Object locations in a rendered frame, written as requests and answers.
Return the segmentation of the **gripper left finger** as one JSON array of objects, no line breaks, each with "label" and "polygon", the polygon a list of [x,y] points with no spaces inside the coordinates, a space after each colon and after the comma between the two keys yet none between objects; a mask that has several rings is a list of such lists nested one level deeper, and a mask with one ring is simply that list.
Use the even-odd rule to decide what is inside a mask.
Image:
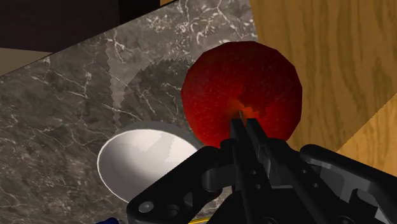
[{"label": "gripper left finger", "polygon": [[188,224],[227,186],[241,198],[246,224],[265,224],[270,183],[259,160],[259,140],[265,137],[257,119],[233,119],[220,148],[199,149],[133,198],[128,224]]}]

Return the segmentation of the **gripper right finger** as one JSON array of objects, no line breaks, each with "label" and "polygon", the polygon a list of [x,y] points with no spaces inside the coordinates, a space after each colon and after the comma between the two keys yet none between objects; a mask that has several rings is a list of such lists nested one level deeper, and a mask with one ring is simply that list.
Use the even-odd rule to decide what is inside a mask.
[{"label": "gripper right finger", "polygon": [[397,224],[397,177],[315,144],[300,151],[246,129],[273,187],[290,186],[317,224]]}]

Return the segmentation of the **red apple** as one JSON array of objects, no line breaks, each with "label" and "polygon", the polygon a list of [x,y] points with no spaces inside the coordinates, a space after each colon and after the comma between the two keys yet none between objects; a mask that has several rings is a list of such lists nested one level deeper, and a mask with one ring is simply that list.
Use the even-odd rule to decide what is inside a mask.
[{"label": "red apple", "polygon": [[302,84],[279,51],[255,41],[227,42],[204,52],[181,89],[196,137],[218,147],[233,118],[255,118],[269,137],[288,140],[301,120]]}]

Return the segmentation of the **white bowl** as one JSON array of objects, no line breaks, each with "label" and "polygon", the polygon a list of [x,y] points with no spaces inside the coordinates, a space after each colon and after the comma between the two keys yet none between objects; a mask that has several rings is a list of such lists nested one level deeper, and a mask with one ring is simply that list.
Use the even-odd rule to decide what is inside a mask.
[{"label": "white bowl", "polygon": [[112,194],[130,202],[201,147],[194,134],[175,125],[135,122],[102,146],[97,172]]}]

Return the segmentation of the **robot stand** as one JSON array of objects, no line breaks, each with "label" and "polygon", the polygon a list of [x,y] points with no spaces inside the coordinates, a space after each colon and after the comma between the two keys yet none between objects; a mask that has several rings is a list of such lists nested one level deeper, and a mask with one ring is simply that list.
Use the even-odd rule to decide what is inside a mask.
[{"label": "robot stand", "polygon": [[160,0],[0,0],[0,48],[57,52],[160,7]]}]

